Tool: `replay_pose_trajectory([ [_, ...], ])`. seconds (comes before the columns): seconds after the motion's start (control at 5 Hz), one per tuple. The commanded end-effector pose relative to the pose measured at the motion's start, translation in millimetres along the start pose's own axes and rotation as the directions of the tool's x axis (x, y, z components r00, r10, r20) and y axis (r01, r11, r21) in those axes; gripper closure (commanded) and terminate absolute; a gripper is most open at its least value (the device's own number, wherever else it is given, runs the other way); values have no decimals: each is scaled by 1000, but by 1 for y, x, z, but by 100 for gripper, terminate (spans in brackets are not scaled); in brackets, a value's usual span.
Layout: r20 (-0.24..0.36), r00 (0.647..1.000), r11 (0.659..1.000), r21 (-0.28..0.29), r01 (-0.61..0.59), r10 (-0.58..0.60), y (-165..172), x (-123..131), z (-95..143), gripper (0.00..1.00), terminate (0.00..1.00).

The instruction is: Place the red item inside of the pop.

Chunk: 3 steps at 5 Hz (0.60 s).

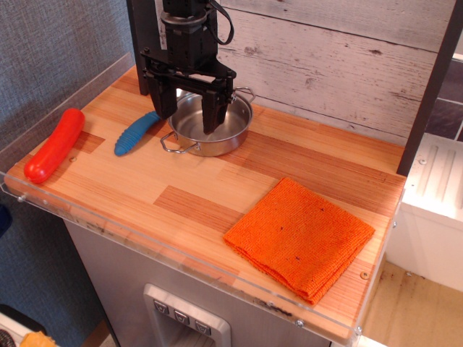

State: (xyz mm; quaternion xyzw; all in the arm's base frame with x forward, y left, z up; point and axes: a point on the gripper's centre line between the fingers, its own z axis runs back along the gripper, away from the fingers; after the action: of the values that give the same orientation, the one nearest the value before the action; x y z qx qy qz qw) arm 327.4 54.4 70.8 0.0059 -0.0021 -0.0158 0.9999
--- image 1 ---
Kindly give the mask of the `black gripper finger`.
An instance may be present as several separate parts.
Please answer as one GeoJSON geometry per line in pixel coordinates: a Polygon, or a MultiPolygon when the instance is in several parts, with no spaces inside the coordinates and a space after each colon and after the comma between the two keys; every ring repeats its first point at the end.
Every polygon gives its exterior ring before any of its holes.
{"type": "Polygon", "coordinates": [[[229,95],[227,93],[206,92],[202,94],[203,132],[205,134],[213,133],[223,124],[228,105],[229,95]]]}
{"type": "Polygon", "coordinates": [[[148,75],[147,82],[156,113],[161,119],[168,119],[177,111],[177,89],[165,77],[148,75]]]}

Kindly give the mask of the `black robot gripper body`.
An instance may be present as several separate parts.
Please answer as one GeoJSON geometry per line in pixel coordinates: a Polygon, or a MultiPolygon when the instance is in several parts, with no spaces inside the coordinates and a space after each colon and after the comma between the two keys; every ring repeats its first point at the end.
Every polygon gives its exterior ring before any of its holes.
{"type": "Polygon", "coordinates": [[[152,56],[145,48],[143,76],[146,82],[148,75],[165,77],[176,89],[201,96],[206,92],[227,93],[230,103],[236,72],[217,59],[219,44],[215,20],[192,25],[166,23],[165,56],[152,56]]]}

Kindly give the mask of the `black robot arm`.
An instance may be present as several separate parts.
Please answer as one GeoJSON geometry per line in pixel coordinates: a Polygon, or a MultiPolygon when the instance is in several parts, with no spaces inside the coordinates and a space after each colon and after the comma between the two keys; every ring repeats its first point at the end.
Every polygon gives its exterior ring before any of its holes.
{"type": "Polygon", "coordinates": [[[237,73],[217,58],[228,45],[234,26],[217,1],[164,1],[160,13],[165,28],[166,56],[143,52],[144,77],[157,114],[168,119],[177,112],[177,90],[202,97],[203,132],[223,124],[234,94],[237,73]]]}

